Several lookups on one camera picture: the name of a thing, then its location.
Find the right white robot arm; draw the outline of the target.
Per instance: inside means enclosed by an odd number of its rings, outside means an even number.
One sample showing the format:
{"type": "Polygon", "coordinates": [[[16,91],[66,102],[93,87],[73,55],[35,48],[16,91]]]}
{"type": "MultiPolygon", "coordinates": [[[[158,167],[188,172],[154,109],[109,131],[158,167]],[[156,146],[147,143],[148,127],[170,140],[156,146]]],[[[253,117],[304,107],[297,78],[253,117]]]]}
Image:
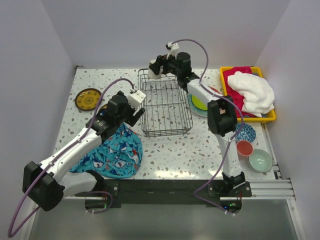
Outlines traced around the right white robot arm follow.
{"type": "Polygon", "coordinates": [[[173,74],[182,90],[207,104],[208,128],[216,135],[223,155],[221,192],[230,197],[235,196],[246,179],[237,152],[235,137],[238,120],[232,97],[222,96],[202,84],[200,77],[193,72],[191,56],[186,52],[179,52],[176,56],[159,55],[150,61],[149,78],[160,79],[165,74],[173,74]]]}

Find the pink cup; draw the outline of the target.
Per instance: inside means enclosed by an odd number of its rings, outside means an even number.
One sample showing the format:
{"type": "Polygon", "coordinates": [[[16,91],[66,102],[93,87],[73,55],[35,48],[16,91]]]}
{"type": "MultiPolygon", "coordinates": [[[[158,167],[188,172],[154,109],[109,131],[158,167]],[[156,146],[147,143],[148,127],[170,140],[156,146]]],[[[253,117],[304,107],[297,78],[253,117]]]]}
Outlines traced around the pink cup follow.
{"type": "Polygon", "coordinates": [[[236,143],[236,148],[237,152],[244,157],[250,156],[254,151],[253,145],[247,140],[238,141],[236,143]]]}

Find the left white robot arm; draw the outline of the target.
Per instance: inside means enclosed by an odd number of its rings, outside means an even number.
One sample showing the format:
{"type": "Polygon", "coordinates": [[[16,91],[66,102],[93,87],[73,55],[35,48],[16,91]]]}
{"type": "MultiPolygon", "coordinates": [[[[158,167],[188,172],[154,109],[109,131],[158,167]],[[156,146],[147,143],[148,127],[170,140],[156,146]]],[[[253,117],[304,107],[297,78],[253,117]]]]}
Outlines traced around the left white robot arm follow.
{"type": "Polygon", "coordinates": [[[131,89],[113,95],[107,107],[95,109],[92,118],[76,137],[40,163],[29,162],[23,171],[22,191],[44,211],[55,208],[62,199],[88,192],[99,196],[104,184],[91,173],[71,173],[70,169],[88,152],[113,136],[124,123],[131,127],[145,113],[142,103],[146,95],[131,89]]]}

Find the white beige mug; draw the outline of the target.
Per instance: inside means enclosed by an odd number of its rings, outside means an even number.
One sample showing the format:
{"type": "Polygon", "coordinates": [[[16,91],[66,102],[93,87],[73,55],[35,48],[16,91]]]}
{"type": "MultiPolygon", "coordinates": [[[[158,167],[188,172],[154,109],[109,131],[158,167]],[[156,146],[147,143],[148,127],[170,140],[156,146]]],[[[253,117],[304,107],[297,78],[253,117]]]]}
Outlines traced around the white beige mug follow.
{"type": "Polygon", "coordinates": [[[159,80],[162,76],[161,73],[162,62],[161,60],[152,59],[149,61],[148,77],[153,80],[159,80]]]}

